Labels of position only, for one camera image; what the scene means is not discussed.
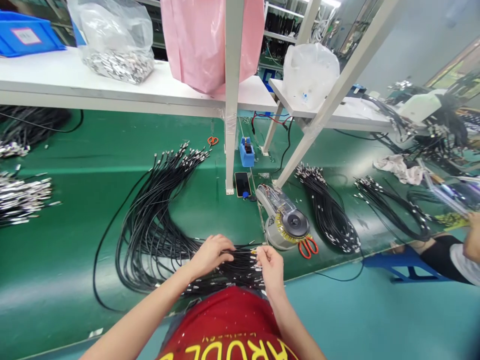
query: hand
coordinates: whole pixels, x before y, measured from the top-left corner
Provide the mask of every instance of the hand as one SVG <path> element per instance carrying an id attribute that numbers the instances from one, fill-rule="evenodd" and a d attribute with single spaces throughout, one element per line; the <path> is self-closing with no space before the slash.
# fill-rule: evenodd
<path id="1" fill-rule="evenodd" d="M 469 212 L 468 220 L 470 220 L 470 227 L 474 230 L 480 230 L 480 212 Z"/>
<path id="2" fill-rule="evenodd" d="M 285 294 L 284 258 L 271 246 L 256 248 L 256 261 L 261 266 L 266 295 L 269 299 Z"/>
<path id="3" fill-rule="evenodd" d="M 191 281 L 208 274 L 226 261 L 233 261 L 234 256 L 226 253 L 226 250 L 235 251 L 233 242 L 222 234 L 210 235 L 193 258 L 185 264 L 190 271 Z"/>

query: black shorts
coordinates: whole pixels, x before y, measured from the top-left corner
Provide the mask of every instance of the black shorts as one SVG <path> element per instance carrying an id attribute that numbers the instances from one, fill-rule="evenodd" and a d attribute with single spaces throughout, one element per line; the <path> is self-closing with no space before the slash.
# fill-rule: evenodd
<path id="1" fill-rule="evenodd" d="M 450 257 L 450 247 L 453 244 L 462 244 L 452 235 L 435 237 L 435 244 L 425 250 L 420 259 L 440 275 L 459 283 L 472 284 L 458 271 Z"/>

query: red shirt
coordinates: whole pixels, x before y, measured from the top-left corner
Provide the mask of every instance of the red shirt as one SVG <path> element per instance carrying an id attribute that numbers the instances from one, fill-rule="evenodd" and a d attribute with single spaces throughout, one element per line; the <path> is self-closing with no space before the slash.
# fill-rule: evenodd
<path id="1" fill-rule="evenodd" d="M 158 360 L 298 360 L 268 301 L 231 286 L 192 308 Z"/>

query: white cloth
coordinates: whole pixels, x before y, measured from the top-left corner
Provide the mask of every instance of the white cloth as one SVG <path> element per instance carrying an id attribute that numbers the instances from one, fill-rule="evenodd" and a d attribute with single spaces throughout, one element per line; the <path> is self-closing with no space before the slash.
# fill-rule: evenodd
<path id="1" fill-rule="evenodd" d="M 480 264 L 465 257 L 463 244 L 453 244 L 450 247 L 450 259 L 465 279 L 480 287 Z"/>
<path id="2" fill-rule="evenodd" d="M 402 184 L 420 185 L 424 176 L 424 170 L 420 166 L 407 168 L 404 157 L 400 154 L 374 161 L 373 166 L 393 173 Z"/>

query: red wire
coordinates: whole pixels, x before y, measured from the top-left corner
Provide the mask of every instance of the red wire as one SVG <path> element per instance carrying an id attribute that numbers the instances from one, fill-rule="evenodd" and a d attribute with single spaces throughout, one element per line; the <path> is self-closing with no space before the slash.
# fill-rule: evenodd
<path id="1" fill-rule="evenodd" d="M 272 121 L 274 121 L 274 122 L 276 122 L 277 124 L 280 124 L 280 125 L 285 125 L 285 123 L 287 122 L 287 120 L 292 118 L 291 116 L 289 116 L 289 117 L 287 117 L 287 118 L 285 119 L 284 122 L 280 122 L 280 121 L 275 120 L 275 119 L 274 119 L 273 117 L 271 117 L 271 116 L 268 116 L 268 115 L 265 115 L 265 114 L 257 114 L 257 112 L 255 111 L 255 112 L 253 113 L 253 117 L 251 118 L 251 126 L 252 126 L 252 127 L 254 126 L 254 120 L 255 120 L 256 117 L 269 118 L 270 120 L 272 120 Z"/>

